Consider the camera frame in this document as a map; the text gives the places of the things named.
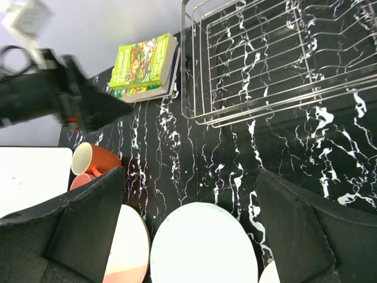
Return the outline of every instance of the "wire dish rack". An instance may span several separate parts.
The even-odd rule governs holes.
[[[181,103],[197,124],[222,127],[377,86],[377,1],[189,2]]]

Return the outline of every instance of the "orange mug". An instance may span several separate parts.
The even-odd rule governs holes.
[[[85,184],[89,183],[90,181],[94,180],[95,176],[92,174],[82,173],[77,175],[76,178],[73,180],[70,190],[74,190],[78,187],[84,186]]]
[[[82,143],[76,148],[71,163],[73,174],[87,173],[93,174],[95,177],[99,177],[117,166],[121,166],[118,156],[90,143]]]

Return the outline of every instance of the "round plate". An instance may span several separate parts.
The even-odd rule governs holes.
[[[150,240],[140,215],[122,205],[103,283],[142,283],[148,270]]]
[[[275,261],[272,261],[263,270],[259,283],[280,283],[279,275],[277,274]]]
[[[253,245],[226,210],[195,202],[161,224],[151,250],[153,283],[258,282]]]

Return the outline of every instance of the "book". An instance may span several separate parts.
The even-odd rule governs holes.
[[[173,57],[173,63],[170,66],[169,80],[166,84],[161,86],[141,87],[141,88],[129,88],[126,90],[113,91],[113,96],[121,98],[127,103],[135,103],[145,101],[149,99],[163,98],[165,96],[172,95],[174,83],[176,81],[176,74],[178,70],[180,59],[180,48],[176,47],[176,51]]]
[[[110,88],[124,90],[165,84],[177,45],[173,35],[167,33],[119,47]]]

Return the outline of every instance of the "cable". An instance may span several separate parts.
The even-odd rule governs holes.
[[[5,64],[4,64],[4,58],[5,58],[6,53],[9,52],[10,50],[14,50],[14,49],[21,50],[25,54],[25,56],[27,57],[27,60],[28,60],[26,67],[19,70],[19,71],[12,70],[11,68],[5,66]],[[0,70],[2,71],[4,76],[9,76],[9,73],[11,74],[10,76],[23,75],[27,71],[29,71],[30,69],[35,68],[35,67],[37,67],[36,63],[31,58],[30,53],[25,48],[22,48],[22,47],[17,46],[17,45],[6,45],[0,51]]]

